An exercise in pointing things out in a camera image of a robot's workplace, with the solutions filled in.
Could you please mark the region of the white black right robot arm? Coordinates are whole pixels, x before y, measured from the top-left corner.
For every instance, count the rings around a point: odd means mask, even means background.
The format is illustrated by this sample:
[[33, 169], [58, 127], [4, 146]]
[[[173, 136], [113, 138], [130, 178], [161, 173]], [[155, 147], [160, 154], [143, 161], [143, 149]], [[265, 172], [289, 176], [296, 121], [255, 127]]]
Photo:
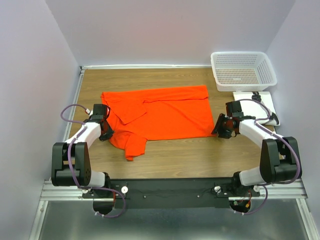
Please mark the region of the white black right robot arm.
[[245, 115], [243, 100], [225, 104], [226, 114], [217, 119], [212, 135], [230, 139], [243, 135], [260, 147], [259, 166], [233, 174], [230, 191], [241, 196], [249, 187], [290, 184], [302, 177], [298, 142], [294, 137], [279, 135], [259, 123], [259, 118]]

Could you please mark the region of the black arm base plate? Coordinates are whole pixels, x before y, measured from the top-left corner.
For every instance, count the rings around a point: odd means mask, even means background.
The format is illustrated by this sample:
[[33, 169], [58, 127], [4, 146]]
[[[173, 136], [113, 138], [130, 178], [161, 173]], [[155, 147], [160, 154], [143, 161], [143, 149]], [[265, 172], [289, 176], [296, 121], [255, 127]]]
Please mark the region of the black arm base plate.
[[112, 179], [112, 189], [124, 197], [105, 190], [82, 194], [92, 199], [93, 207], [109, 213], [112, 207], [122, 209], [229, 208], [233, 200], [245, 206], [251, 197], [260, 194], [253, 186], [241, 186], [231, 177]]

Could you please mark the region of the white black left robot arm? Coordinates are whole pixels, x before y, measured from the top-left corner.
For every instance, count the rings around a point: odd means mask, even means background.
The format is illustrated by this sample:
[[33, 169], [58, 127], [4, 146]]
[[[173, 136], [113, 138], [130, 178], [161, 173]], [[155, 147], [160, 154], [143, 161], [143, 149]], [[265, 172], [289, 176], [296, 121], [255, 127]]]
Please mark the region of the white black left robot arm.
[[[88, 118], [76, 121], [64, 117], [70, 107], [81, 107]], [[89, 148], [95, 140], [109, 140], [115, 133], [108, 123], [111, 108], [105, 104], [94, 104], [90, 110], [80, 104], [70, 104], [60, 113], [62, 120], [81, 124], [81, 128], [64, 142], [57, 142], [52, 147], [51, 182], [55, 187], [76, 186], [81, 190], [95, 192], [100, 198], [109, 194], [114, 198], [111, 180], [106, 172], [93, 171], [90, 163]]]

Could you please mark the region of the orange t shirt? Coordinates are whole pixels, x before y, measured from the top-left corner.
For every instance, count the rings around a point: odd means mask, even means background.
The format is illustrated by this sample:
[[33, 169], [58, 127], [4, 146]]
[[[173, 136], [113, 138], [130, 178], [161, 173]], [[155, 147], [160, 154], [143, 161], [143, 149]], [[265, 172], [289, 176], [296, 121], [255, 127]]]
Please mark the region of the orange t shirt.
[[147, 141], [210, 137], [214, 129], [204, 85], [107, 91], [101, 101], [110, 107], [109, 141], [128, 161], [145, 153]]

